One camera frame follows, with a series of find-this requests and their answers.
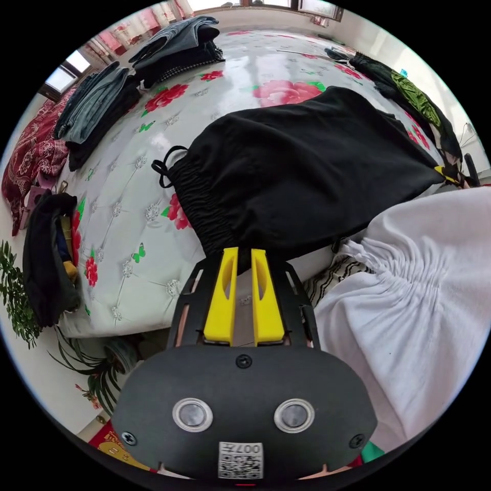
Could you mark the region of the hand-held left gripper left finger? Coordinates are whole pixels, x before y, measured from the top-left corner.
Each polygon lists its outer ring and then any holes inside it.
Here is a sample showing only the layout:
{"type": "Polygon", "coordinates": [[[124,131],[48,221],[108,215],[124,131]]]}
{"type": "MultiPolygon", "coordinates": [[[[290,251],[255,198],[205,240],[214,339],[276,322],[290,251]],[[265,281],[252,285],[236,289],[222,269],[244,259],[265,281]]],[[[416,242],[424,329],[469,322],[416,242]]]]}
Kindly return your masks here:
{"type": "Polygon", "coordinates": [[[230,346],[233,341],[238,247],[225,248],[218,264],[218,272],[206,317],[204,341],[230,346]]]}

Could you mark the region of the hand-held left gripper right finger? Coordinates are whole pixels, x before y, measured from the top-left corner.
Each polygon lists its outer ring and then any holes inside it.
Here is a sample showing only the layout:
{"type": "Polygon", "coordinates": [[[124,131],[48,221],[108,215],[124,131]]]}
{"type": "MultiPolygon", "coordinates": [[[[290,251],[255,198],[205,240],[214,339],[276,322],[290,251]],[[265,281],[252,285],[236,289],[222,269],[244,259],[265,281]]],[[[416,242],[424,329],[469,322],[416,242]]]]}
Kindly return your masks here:
{"type": "Polygon", "coordinates": [[[252,306],[256,346],[282,344],[285,330],[266,252],[251,250],[252,306]]]}

